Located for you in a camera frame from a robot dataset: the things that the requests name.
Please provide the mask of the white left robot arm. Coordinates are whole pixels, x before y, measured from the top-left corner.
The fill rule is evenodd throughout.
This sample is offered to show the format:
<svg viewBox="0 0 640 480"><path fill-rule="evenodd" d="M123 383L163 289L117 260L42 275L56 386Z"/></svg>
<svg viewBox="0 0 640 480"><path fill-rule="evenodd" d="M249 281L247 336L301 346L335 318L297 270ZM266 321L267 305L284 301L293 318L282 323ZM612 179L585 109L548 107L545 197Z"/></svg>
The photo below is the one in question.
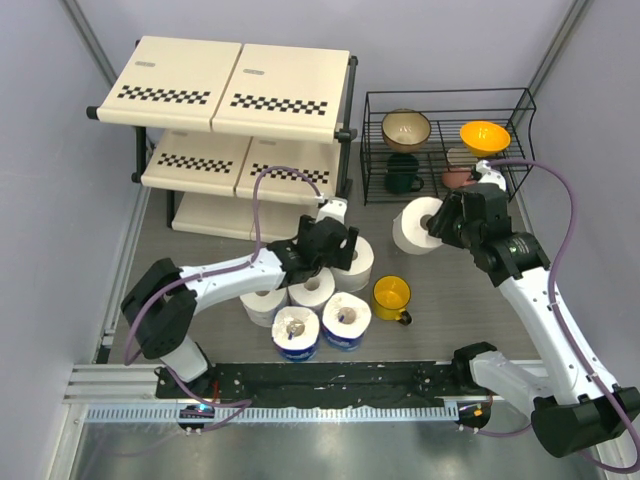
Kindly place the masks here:
<svg viewBox="0 0 640 480"><path fill-rule="evenodd" d="M163 363L159 378L183 396L205 397L213 367L188 336L193 318L224 301L307 282L324 268L351 268L359 229L334 218L300 218L291 239L272 242L245 257L217 264L178 267L156 261L121 303L129 324L124 364L142 355Z"/></svg>

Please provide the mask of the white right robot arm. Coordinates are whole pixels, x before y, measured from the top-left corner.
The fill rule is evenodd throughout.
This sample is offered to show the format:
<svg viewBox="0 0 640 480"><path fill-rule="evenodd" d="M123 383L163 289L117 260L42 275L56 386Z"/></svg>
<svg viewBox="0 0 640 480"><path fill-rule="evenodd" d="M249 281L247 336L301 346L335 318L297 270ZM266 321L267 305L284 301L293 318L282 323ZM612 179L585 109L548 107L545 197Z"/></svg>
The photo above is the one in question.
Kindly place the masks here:
<svg viewBox="0 0 640 480"><path fill-rule="evenodd" d="M563 303L537 239L516 233L508 196L495 184L450 191L427 222L444 244L468 250L518 314L547 376L540 378L479 342L455 351L451 380L465 395L487 389L531 421L536 438L562 458L618 438L639 414L639 391L599 362Z"/></svg>

